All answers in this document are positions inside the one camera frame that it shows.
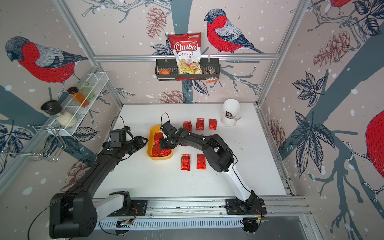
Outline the red tea bag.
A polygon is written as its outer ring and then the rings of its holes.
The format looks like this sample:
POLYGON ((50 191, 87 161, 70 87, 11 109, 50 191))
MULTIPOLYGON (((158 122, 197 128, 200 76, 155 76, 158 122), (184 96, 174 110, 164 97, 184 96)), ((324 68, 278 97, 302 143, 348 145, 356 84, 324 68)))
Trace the red tea bag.
POLYGON ((190 171, 191 169, 191 155, 183 154, 181 157, 181 170, 190 171))
POLYGON ((217 120, 209 119, 209 130, 216 130, 216 129, 217 129, 217 120))
POLYGON ((186 129, 187 131, 192 131, 192 123, 191 121, 185 121, 183 122, 183 128, 186 129))
POLYGON ((206 157, 204 154, 197 154, 197 170, 206 169, 206 157))
POLYGON ((197 119, 196 121, 196 129, 197 130, 204 130, 204 119, 197 119))

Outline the yellow storage box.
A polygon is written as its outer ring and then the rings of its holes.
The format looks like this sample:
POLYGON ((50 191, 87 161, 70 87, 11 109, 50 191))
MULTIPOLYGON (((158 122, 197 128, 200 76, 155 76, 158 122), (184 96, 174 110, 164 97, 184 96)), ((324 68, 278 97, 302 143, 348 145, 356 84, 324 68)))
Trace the yellow storage box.
POLYGON ((161 149, 160 138, 162 137, 163 133, 160 130, 160 125, 151 128, 147 146, 147 155, 152 160, 167 160, 173 155, 172 149, 161 149))

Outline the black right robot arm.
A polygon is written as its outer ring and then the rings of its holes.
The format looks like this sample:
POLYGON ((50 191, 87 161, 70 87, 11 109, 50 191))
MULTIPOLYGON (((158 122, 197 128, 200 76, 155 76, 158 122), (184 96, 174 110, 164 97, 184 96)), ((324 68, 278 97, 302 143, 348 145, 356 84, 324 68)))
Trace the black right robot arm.
POLYGON ((238 173, 237 157, 218 134, 198 135, 185 128, 176 129, 169 121, 160 126, 164 137, 160 138, 161 149, 174 149, 177 146, 192 147, 202 151, 213 170, 224 174, 232 187, 235 198, 226 199, 228 215, 261 215, 266 213, 264 200, 251 190, 238 173))

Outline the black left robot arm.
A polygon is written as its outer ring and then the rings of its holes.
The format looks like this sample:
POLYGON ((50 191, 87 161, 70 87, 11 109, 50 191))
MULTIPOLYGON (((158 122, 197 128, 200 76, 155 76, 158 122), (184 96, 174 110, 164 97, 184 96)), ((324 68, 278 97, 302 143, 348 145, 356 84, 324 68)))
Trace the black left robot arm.
POLYGON ((65 193, 50 201, 49 234, 52 239, 88 237, 99 222, 113 213, 144 216, 147 201, 132 201, 129 192, 114 192, 93 203, 94 195, 109 172, 125 155, 144 148, 148 139, 136 136, 130 141, 106 142, 95 164, 65 193))

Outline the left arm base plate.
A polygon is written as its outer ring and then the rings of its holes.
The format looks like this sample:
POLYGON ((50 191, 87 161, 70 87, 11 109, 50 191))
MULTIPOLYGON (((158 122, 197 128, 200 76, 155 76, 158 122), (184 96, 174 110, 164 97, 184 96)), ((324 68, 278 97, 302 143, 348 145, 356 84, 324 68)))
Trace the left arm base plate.
POLYGON ((131 200, 130 205, 112 212, 109 217, 143 217, 146 215, 148 200, 131 200))

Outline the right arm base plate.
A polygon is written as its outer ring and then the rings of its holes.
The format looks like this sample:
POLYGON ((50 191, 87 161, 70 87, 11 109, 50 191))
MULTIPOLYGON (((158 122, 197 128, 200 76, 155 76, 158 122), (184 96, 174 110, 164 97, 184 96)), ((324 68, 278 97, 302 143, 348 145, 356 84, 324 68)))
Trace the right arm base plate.
POLYGON ((224 208, 227 215, 266 215, 267 209, 263 199, 256 198, 248 202, 238 199, 226 199, 224 208))

